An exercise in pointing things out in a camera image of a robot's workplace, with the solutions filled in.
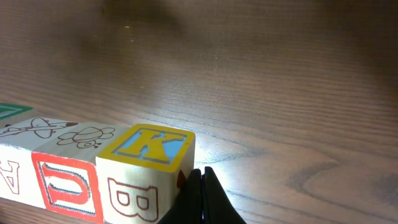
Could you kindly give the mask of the wooden block red U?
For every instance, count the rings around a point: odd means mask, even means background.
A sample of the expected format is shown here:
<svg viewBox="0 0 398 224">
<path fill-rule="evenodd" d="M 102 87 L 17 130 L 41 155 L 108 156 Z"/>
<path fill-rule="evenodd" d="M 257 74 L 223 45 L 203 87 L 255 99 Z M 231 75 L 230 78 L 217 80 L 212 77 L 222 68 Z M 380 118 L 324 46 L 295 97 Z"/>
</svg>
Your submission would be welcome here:
<svg viewBox="0 0 398 224">
<path fill-rule="evenodd" d="M 35 149 L 31 159 L 46 209 L 103 223 L 96 156 L 127 130 L 125 126 L 80 123 Z"/>
</svg>

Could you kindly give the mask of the wooden block letter A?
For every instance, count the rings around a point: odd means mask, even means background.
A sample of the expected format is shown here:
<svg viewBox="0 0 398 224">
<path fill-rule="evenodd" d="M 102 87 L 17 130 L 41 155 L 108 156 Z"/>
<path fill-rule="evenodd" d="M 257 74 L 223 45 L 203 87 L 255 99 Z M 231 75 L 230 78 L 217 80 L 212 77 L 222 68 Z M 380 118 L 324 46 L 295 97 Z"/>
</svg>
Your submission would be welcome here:
<svg viewBox="0 0 398 224">
<path fill-rule="evenodd" d="M 78 123 L 30 118 L 1 129 L 1 198 L 45 208 L 31 154 Z"/>
</svg>

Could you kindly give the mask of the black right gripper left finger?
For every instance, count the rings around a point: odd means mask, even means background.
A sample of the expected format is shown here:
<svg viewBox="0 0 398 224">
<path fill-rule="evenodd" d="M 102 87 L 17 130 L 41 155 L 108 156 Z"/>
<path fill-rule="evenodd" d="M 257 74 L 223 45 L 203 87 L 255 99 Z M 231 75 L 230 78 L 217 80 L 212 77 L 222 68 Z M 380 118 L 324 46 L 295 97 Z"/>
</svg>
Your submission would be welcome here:
<svg viewBox="0 0 398 224">
<path fill-rule="evenodd" d="M 201 171 L 193 169 L 174 204 L 158 224 L 200 224 L 201 201 Z"/>
</svg>

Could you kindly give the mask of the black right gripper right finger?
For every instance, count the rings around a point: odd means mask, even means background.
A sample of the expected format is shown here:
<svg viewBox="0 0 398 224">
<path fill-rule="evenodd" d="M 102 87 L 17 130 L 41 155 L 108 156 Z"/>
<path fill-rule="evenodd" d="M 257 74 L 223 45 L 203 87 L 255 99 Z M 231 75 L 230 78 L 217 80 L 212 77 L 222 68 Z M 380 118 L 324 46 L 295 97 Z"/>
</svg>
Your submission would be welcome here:
<svg viewBox="0 0 398 224">
<path fill-rule="evenodd" d="M 201 177 L 203 222 L 205 224 L 246 224 L 232 206 L 214 170 L 206 166 Z"/>
</svg>

